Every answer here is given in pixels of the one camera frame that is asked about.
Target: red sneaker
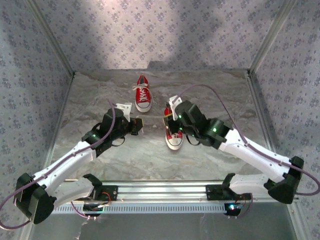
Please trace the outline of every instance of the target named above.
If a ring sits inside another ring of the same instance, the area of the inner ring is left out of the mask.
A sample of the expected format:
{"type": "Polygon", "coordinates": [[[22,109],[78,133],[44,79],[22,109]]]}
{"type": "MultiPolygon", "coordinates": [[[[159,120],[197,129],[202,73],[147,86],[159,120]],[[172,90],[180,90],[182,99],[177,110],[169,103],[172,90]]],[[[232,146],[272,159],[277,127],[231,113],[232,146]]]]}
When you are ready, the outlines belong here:
{"type": "MultiPolygon", "coordinates": [[[[169,116],[172,111],[169,107],[164,110],[164,116],[169,116]]],[[[165,142],[171,150],[178,150],[181,148],[184,141],[184,135],[181,131],[178,133],[170,134],[169,131],[165,130],[165,142]]]]}
{"type": "Polygon", "coordinates": [[[141,74],[136,86],[132,88],[135,92],[135,106],[141,113],[146,113],[151,109],[151,93],[149,91],[148,80],[141,74]]]}

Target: patterned wallpaper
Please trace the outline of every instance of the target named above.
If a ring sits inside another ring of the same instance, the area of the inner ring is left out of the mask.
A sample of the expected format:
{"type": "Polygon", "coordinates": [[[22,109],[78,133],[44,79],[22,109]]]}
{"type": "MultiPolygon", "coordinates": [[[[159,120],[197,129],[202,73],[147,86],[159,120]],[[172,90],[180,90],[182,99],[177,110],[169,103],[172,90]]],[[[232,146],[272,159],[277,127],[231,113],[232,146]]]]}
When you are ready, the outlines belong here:
{"type": "Polygon", "coordinates": [[[284,0],[36,0],[72,68],[247,69],[284,0]]]}
{"type": "MultiPolygon", "coordinates": [[[[31,13],[19,0],[0,1],[0,200],[17,178],[41,169],[70,77],[31,13]]],[[[10,226],[22,214],[10,200],[0,212],[10,226]]],[[[0,239],[16,231],[0,230],[0,239]]]]}
{"type": "MultiPolygon", "coordinates": [[[[320,2],[298,1],[257,70],[280,154],[300,156],[320,179],[320,2]]],[[[317,188],[302,177],[300,191],[317,188]]],[[[320,195],[302,197],[313,239],[320,240],[320,195]]]]}

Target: marble floor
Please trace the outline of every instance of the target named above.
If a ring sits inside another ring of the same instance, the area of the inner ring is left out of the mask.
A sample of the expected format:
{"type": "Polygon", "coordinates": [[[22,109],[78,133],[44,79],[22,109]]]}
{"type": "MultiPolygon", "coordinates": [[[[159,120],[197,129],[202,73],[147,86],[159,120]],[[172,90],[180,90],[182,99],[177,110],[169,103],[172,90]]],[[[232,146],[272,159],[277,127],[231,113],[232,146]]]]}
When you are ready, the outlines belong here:
{"type": "MultiPolygon", "coordinates": [[[[112,147],[95,161],[78,169],[70,179],[94,174],[101,180],[223,180],[228,173],[257,174],[258,170],[230,154],[212,147],[192,146],[187,141],[178,151],[165,142],[161,118],[166,101],[194,84],[208,84],[217,89],[231,114],[247,138],[264,144],[252,96],[243,71],[143,72],[150,85],[153,105],[148,113],[136,108],[132,116],[144,119],[143,134],[127,136],[120,147],[112,147]]],[[[141,72],[108,71],[84,75],[75,74],[55,141],[52,162],[68,152],[110,108],[113,103],[132,102],[141,72]]],[[[207,118],[230,119],[223,106],[209,89],[196,87],[186,92],[182,100],[198,105],[207,118]]]]}

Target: purple cable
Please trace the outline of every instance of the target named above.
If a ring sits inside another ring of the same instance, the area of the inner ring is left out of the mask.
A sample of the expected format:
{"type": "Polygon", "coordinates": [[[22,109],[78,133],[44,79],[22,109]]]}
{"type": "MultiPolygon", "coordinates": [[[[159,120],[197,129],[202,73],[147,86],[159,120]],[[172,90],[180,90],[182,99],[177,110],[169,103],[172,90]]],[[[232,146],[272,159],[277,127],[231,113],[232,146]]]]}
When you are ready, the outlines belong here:
{"type": "MultiPolygon", "coordinates": [[[[115,121],[116,121],[116,113],[115,113],[115,106],[112,104],[112,102],[108,99],[108,102],[111,106],[111,110],[112,110],[112,122],[111,122],[111,127],[109,129],[109,131],[103,136],[103,138],[101,138],[99,141],[95,142],[94,144],[91,144],[90,146],[86,146],[82,149],[79,149],[78,151],[75,152],[75,154],[79,154],[84,152],[87,149],[90,149],[96,145],[99,145],[100,143],[102,143],[111,133],[112,129],[114,128],[115,125],[115,121]]],[[[52,169],[50,169],[49,171],[47,171],[43,176],[33,180],[32,182],[29,182],[27,185],[24,185],[23,187],[15,190],[13,193],[11,193],[9,196],[7,196],[2,203],[0,204],[0,211],[3,208],[3,206],[6,204],[6,202],[12,198],[14,195],[21,193],[23,190],[29,188],[30,186],[36,184],[37,182],[39,182],[40,180],[44,179],[45,177],[47,177],[49,174],[51,174],[54,170],[56,170],[59,166],[61,166],[63,163],[65,163],[68,159],[70,159],[71,157],[74,157],[73,154],[69,154],[68,156],[66,156],[61,162],[59,162],[56,166],[54,166],[52,169]]],[[[18,226],[6,226],[4,225],[1,221],[0,221],[0,228],[4,229],[4,230],[16,230],[19,228],[24,227],[25,225],[27,225],[28,223],[30,223],[30,220],[26,221],[25,223],[18,225],[18,226]]]]}
{"type": "Polygon", "coordinates": [[[81,212],[78,211],[78,209],[76,208],[76,206],[74,205],[74,203],[71,201],[71,206],[73,207],[73,209],[75,210],[75,212],[80,216],[80,217],[83,217],[85,219],[89,219],[90,216],[86,216],[84,214],[82,214],[81,212]]]}
{"type": "Polygon", "coordinates": [[[279,161],[278,159],[276,158],[273,158],[272,156],[269,156],[269,155],[266,155],[265,153],[259,151],[258,149],[256,149],[254,146],[252,146],[250,143],[248,143],[246,137],[244,136],[244,134],[242,133],[242,131],[240,130],[240,128],[238,127],[238,125],[236,124],[236,121],[234,120],[234,118],[231,116],[230,112],[228,111],[224,101],[222,100],[222,98],[219,96],[218,92],[212,88],[211,86],[209,85],[206,85],[206,84],[195,84],[195,85],[192,85],[190,87],[188,87],[187,89],[183,90],[174,100],[173,100],[173,103],[181,97],[182,94],[184,94],[186,91],[194,88],[194,87],[197,87],[197,86],[203,86],[203,87],[206,87],[206,88],[209,88],[210,90],[212,90],[215,95],[217,96],[217,98],[220,100],[220,102],[222,103],[224,109],[226,110],[226,112],[228,113],[229,117],[231,118],[234,126],[235,126],[235,129],[239,132],[239,135],[241,137],[241,139],[243,140],[243,142],[250,148],[252,149],[254,152],[256,152],[257,154],[259,154],[260,156],[263,156],[265,157],[266,159],[269,159],[270,161],[276,163],[276,164],[280,164],[280,165],[283,165],[283,166],[286,166],[288,168],[292,168],[294,170],[297,170],[305,175],[307,175],[309,178],[311,178],[318,186],[318,189],[315,190],[314,192],[297,192],[296,194],[297,195],[300,195],[300,196],[313,196],[313,195],[317,195],[318,193],[320,193],[320,181],[315,177],[313,176],[311,173],[301,169],[301,168],[298,168],[296,166],[293,166],[293,165],[290,165],[286,162],[281,162],[279,161]]]}

